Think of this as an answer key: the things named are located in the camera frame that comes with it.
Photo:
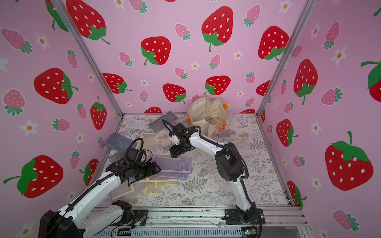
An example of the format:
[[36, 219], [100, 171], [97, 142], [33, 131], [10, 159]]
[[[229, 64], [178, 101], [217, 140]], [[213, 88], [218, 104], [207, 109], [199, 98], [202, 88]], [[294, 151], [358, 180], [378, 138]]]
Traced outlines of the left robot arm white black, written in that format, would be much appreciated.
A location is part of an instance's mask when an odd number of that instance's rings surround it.
[[135, 182], [158, 174], [161, 169], [156, 162], [146, 157], [143, 148], [128, 147], [124, 156], [111, 163], [86, 191], [59, 211], [48, 211], [40, 221], [40, 238], [91, 238], [104, 231], [110, 225], [138, 226], [132, 206], [122, 200], [116, 200], [101, 213], [89, 216], [89, 213], [109, 193], [121, 184], [132, 185]]

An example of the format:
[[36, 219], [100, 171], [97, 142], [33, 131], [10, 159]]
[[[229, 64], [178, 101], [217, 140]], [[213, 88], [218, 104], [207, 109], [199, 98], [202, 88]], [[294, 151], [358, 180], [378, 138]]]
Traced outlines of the aluminium frame rail front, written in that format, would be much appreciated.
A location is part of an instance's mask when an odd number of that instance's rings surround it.
[[[81, 211], [78, 207], [66, 211], [63, 207], [59, 214], [65, 218], [72, 218], [76, 225], [89, 226], [110, 225], [118, 222], [124, 214], [131, 210], [148, 210], [148, 217], [144, 226], [180, 226], [180, 225], [228, 225], [221, 218], [225, 209], [234, 209], [233, 206], [193, 206], [193, 207], [135, 207], [122, 208], [112, 205], [108, 208], [94, 208], [89, 211]], [[307, 226], [307, 220], [298, 207], [291, 206], [260, 206], [266, 223], [262, 226]]]

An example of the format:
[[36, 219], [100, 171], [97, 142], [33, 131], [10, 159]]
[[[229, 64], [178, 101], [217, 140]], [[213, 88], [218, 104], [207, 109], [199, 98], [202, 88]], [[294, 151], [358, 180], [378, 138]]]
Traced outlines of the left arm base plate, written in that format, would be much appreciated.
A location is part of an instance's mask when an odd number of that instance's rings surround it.
[[118, 222], [113, 222], [111, 226], [132, 226], [140, 222], [139, 226], [144, 226], [148, 217], [148, 210], [131, 210], [124, 214]]

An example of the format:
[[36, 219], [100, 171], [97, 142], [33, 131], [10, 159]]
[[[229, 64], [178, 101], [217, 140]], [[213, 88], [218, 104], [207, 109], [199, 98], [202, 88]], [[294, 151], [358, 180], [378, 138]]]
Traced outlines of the yellow-trim mesh pouch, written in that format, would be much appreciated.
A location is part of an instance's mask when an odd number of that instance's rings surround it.
[[140, 183], [145, 184], [143, 194], [145, 195], [163, 195], [165, 188], [168, 186], [173, 186], [178, 183], [177, 179], [167, 179], [167, 178], [146, 178], [141, 180]]
[[155, 133], [148, 133], [148, 132], [142, 132], [140, 135], [140, 138], [144, 140], [143, 149], [149, 150], [153, 152], [156, 134]]

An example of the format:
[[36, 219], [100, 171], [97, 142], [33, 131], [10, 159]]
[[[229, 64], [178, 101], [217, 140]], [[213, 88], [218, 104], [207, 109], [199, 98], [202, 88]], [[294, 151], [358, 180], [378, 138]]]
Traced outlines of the right frame post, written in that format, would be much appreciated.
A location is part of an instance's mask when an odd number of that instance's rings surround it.
[[267, 105], [267, 102], [269, 101], [269, 98], [270, 98], [274, 88], [277, 85], [277, 81], [279, 80], [280, 76], [282, 75], [282, 73], [284, 71], [284, 67], [285, 67], [286, 63], [288, 62], [289, 57], [291, 56], [291, 52], [292, 52], [294, 46], [297, 44], [306, 24], [308, 23], [308, 20], [311, 16], [316, 4], [317, 4], [316, 0], [306, 1], [304, 8], [301, 11], [301, 14], [298, 18], [298, 21], [296, 22], [296, 25], [293, 29], [293, 32], [289, 38], [289, 42], [286, 46], [286, 49], [285, 49], [284, 53], [282, 54], [282, 57], [280, 59], [280, 62], [278, 64], [276, 70], [274, 71], [273, 77], [272, 77], [270, 84], [268, 86], [268, 89], [265, 93], [265, 97], [264, 97], [264, 99], [260, 105], [260, 108], [259, 108], [257, 114], [256, 114], [258, 119], [261, 117], [261, 115], [262, 115], [262, 113], [263, 113], [263, 111]]

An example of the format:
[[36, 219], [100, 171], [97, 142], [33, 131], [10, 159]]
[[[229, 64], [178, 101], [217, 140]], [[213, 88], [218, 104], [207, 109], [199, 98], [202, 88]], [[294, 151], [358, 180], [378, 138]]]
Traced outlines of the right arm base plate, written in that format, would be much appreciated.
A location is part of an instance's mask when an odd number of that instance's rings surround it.
[[264, 225], [266, 223], [262, 209], [242, 211], [239, 208], [225, 209], [221, 218], [228, 225]]

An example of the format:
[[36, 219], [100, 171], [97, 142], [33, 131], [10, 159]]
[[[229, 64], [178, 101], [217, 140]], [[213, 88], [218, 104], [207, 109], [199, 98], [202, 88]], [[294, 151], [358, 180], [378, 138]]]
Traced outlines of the grey mesh pouch left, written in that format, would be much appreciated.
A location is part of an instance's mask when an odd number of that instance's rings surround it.
[[116, 151], [123, 151], [126, 150], [132, 142], [132, 139], [118, 133], [114, 133], [107, 140], [105, 140], [104, 145]]

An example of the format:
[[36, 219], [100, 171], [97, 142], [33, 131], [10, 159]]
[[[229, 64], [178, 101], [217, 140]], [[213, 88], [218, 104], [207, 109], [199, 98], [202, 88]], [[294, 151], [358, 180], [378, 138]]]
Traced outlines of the yellow-trim mesh pouch centre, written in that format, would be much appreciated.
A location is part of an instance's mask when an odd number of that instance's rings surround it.
[[145, 195], [163, 195], [165, 188], [168, 186], [173, 186], [178, 183], [177, 179], [167, 179], [167, 178], [146, 178], [141, 180], [140, 183], [145, 184], [143, 194]]

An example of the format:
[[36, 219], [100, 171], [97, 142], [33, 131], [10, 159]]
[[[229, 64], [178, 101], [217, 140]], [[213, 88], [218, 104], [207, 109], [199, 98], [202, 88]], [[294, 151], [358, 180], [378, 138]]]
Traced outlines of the frame post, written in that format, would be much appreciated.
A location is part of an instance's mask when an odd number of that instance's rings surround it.
[[107, 96], [109, 102], [113, 106], [114, 110], [116, 111], [116, 114], [119, 118], [123, 118], [124, 113], [119, 106], [118, 102], [116, 101], [112, 91], [110, 90], [101, 70], [99, 69], [96, 61], [94, 60], [89, 48], [87, 47], [86, 43], [84, 42], [80, 32], [75, 26], [74, 21], [69, 15], [69, 12], [65, 6], [65, 1], [59, 1], [59, 0], [52, 0], [53, 6], [56, 8], [58, 15], [61, 17], [61, 20], [65, 24], [65, 26], [68, 29], [68, 32], [72, 36], [73, 40], [75, 41], [76, 45], [78, 46], [79, 50], [81, 51], [81, 54], [83, 55], [86, 63], [88, 64], [91, 72], [96, 77], [98, 84], [102, 88], [103, 92]]
[[289, 57], [291, 56], [291, 52], [292, 52], [294, 46], [297, 44], [306, 24], [308, 23], [308, 20], [311, 16], [316, 4], [317, 4], [316, 0], [306, 1], [304, 8], [301, 11], [301, 14], [298, 18], [298, 21], [296, 22], [296, 25], [293, 29], [293, 32], [289, 38], [289, 42], [286, 46], [286, 49], [285, 49], [284, 53], [282, 54], [282, 57], [280, 59], [280, 62], [278, 64], [276, 70], [274, 71], [273, 77], [272, 77], [270, 84], [268, 86], [268, 89], [265, 93], [265, 97], [264, 97], [264, 99], [260, 105], [260, 108], [259, 108], [257, 114], [256, 114], [258, 119], [261, 117], [261, 115], [262, 115], [262, 113], [263, 113], [263, 111], [267, 105], [267, 102], [269, 101], [269, 98], [270, 98], [274, 88], [277, 85], [277, 81], [279, 80], [280, 76], [282, 75], [282, 73], [284, 71], [284, 67], [285, 67], [286, 63], [288, 62]]

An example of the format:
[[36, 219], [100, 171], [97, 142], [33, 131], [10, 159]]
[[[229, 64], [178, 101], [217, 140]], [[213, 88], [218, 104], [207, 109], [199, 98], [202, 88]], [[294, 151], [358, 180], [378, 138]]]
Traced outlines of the purple-trim mesh pouch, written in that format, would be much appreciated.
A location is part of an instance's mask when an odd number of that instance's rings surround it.
[[152, 162], [156, 162], [161, 169], [154, 177], [188, 180], [191, 174], [192, 157], [153, 156]]

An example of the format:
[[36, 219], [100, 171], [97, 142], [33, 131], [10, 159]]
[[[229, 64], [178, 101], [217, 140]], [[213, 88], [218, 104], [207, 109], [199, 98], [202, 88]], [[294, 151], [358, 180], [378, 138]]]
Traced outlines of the left frame post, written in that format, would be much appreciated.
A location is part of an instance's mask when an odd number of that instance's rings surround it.
[[116, 114], [119, 118], [123, 118], [124, 113], [119, 106], [118, 102], [116, 101], [112, 91], [110, 90], [101, 70], [99, 69], [96, 61], [94, 60], [89, 48], [87, 47], [86, 43], [84, 42], [80, 32], [75, 26], [74, 21], [69, 15], [69, 12], [65, 6], [65, 1], [59, 1], [59, 0], [52, 0], [53, 6], [56, 8], [58, 15], [61, 17], [61, 20], [65, 24], [65, 26], [68, 29], [68, 32], [72, 36], [73, 40], [75, 41], [76, 45], [78, 46], [79, 50], [81, 51], [81, 54], [83, 55], [86, 63], [88, 64], [91, 72], [96, 77], [98, 84], [102, 88], [103, 92], [107, 96], [109, 102], [113, 106], [114, 110], [116, 111]]

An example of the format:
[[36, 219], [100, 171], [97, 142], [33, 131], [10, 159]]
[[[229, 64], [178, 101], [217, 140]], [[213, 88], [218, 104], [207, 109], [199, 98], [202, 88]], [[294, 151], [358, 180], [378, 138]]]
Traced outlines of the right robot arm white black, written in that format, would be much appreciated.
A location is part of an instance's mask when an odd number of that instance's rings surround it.
[[181, 123], [172, 125], [161, 121], [169, 131], [169, 138], [174, 145], [169, 149], [172, 158], [198, 148], [215, 159], [220, 176], [230, 183], [236, 197], [237, 208], [244, 212], [256, 212], [257, 207], [251, 201], [244, 180], [249, 178], [248, 167], [236, 146], [229, 142], [219, 143], [201, 133], [200, 126], [184, 127]]

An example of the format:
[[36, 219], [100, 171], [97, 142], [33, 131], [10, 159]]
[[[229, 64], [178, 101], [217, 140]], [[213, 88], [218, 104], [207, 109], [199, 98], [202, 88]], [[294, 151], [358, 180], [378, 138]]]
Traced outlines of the beige canvas bag orange handles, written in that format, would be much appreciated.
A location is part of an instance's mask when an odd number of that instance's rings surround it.
[[187, 123], [200, 126], [201, 133], [214, 139], [227, 125], [228, 109], [222, 98], [210, 100], [202, 97], [195, 100], [187, 109]]

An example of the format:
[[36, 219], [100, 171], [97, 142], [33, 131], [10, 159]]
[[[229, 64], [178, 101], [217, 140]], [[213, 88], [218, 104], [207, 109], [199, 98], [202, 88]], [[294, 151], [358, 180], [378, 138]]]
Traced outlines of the yellow-trim mesh pouch upper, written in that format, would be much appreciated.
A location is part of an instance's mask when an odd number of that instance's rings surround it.
[[142, 132], [140, 135], [140, 138], [144, 140], [143, 149], [149, 150], [153, 152], [156, 134], [155, 133], [148, 133], [148, 132]]

